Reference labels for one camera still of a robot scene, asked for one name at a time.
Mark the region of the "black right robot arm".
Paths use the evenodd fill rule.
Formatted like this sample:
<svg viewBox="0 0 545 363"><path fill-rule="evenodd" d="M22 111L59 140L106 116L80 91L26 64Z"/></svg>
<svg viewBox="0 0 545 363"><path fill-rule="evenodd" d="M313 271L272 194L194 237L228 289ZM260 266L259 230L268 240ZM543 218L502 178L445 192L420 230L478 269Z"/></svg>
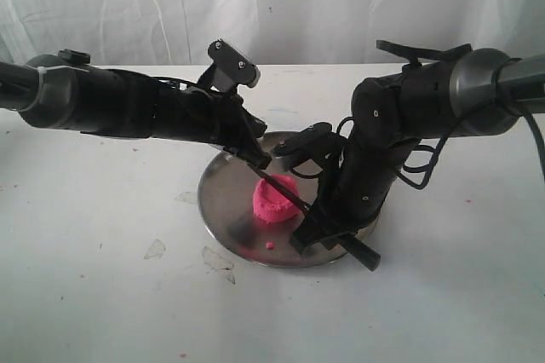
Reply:
<svg viewBox="0 0 545 363"><path fill-rule="evenodd" d="M536 144L544 111L544 58L513 58L468 44L448 50L380 40L379 50L405 59L401 72L366 78L351 99L348 136L330 132L306 144L320 165L318 194L290 244L322 243L358 255L355 232L379 215L395 180L423 189L452 137L500 135L519 118Z"/></svg>

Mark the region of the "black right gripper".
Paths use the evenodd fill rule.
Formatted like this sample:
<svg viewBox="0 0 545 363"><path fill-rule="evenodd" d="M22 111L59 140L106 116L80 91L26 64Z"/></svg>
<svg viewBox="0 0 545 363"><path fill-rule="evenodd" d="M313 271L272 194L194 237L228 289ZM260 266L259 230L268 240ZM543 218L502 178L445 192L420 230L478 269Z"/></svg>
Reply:
<svg viewBox="0 0 545 363"><path fill-rule="evenodd" d="M320 181L317 203L292 233L292 247L302 255L319 244L328 251L340 246L349 251L356 243L355 230L329 231L337 227L363 227L380 213L400 169L400 143L378 147L351 136L341 150L342 162Z"/></svg>

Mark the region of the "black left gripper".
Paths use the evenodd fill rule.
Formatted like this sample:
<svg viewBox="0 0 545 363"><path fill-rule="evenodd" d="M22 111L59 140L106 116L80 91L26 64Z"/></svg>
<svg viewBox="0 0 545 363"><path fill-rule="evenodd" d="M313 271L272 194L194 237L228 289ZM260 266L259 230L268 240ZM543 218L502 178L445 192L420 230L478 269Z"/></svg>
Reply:
<svg viewBox="0 0 545 363"><path fill-rule="evenodd" d="M272 161L259 139L267 125L244 108L238 93L187 86L174 81L155 81L151 137L191 141L222 147L224 153L257 169Z"/></svg>

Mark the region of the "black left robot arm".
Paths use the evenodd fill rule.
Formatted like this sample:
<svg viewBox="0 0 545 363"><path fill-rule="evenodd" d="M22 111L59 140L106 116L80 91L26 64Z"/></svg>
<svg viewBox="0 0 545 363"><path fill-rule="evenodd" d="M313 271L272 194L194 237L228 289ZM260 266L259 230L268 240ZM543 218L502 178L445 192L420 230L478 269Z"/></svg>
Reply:
<svg viewBox="0 0 545 363"><path fill-rule="evenodd" d="M271 158L258 140L267 126L238 95L238 86L256 86L260 71L221 39L208 54L212 63L195 83L98 68L71 49L3 63L1 106L35 128L205 143L264 170Z"/></svg>

